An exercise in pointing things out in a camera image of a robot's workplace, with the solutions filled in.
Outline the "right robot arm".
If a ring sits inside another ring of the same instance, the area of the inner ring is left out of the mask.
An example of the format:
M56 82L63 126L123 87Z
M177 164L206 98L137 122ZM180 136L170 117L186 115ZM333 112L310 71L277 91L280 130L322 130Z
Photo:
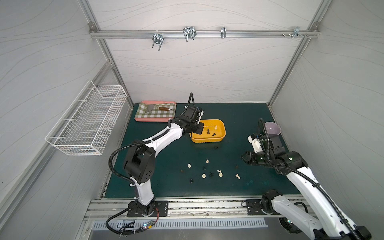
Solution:
M282 193L271 190L262 194L257 204L247 204L249 214L257 209L265 215L280 214L281 225L287 231L301 231L311 240L370 240L372 234L357 226L322 188L304 158L297 152L287 152L278 135L250 135L253 150L242 160L250 166L274 169L294 184L315 215L307 207L299 208Z

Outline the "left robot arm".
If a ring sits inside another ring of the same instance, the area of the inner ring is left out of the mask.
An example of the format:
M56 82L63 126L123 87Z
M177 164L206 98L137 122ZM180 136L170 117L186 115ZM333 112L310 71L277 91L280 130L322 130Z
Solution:
M155 172L157 155L185 134L200 135L204 129L204 124L201 123L203 114L202 108L189 106L180 116L169 120L162 131L143 141L135 141L135 146L128 148L124 170L136 188L136 200L139 204L147 207L155 200L151 177Z

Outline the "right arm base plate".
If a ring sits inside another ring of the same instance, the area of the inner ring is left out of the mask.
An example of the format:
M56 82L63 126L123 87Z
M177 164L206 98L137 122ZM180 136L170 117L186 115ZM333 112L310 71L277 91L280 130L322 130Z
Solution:
M241 207L245 208L248 216L261 216L261 215L269 215L263 209L262 199L248 199L244 200L241 203Z

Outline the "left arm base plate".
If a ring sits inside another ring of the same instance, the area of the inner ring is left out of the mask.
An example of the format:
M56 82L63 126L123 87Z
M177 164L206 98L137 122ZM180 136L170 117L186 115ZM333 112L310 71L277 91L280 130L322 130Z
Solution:
M149 205L144 206L138 201L130 202L128 205L127 217L166 217L168 215L168 201L152 200Z

